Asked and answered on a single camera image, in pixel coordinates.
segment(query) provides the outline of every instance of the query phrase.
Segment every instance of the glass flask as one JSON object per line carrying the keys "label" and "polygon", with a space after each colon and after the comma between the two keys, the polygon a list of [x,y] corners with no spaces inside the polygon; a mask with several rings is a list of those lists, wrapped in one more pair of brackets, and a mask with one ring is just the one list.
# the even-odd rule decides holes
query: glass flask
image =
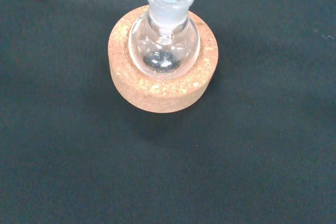
{"label": "glass flask", "polygon": [[148,11],[130,31],[131,58],[153,79],[178,78],[191,69],[199,54],[200,37],[188,15],[194,0],[148,2]]}

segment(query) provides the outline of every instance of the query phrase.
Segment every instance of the clear glass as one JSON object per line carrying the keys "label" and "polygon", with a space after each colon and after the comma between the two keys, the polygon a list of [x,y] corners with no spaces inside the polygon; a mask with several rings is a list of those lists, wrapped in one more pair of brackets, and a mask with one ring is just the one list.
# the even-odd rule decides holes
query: clear glass
{"label": "clear glass", "polygon": [[158,80],[186,74],[195,63],[200,37],[188,15],[194,0],[148,0],[149,9],[133,25],[129,51],[143,73]]}

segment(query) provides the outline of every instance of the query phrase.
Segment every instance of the cork stand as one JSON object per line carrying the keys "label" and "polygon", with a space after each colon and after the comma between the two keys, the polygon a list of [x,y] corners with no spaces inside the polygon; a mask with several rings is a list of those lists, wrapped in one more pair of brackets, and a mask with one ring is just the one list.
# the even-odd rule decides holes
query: cork stand
{"label": "cork stand", "polygon": [[119,93],[134,106],[155,113],[176,112],[195,103],[205,92],[217,66],[218,45],[207,24],[189,12],[201,38],[196,63],[179,78],[151,79],[133,64],[128,50],[132,25],[147,9],[148,6],[142,6],[127,13],[112,30],[108,43],[112,80]]}

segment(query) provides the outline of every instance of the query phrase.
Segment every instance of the black cloth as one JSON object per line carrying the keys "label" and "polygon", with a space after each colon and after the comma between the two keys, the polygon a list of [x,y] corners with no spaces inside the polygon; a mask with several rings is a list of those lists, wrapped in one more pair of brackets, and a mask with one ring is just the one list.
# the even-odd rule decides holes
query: black cloth
{"label": "black cloth", "polygon": [[207,91],[141,111],[110,77],[146,0],[0,0],[0,223],[336,223],[336,0],[195,0]]}

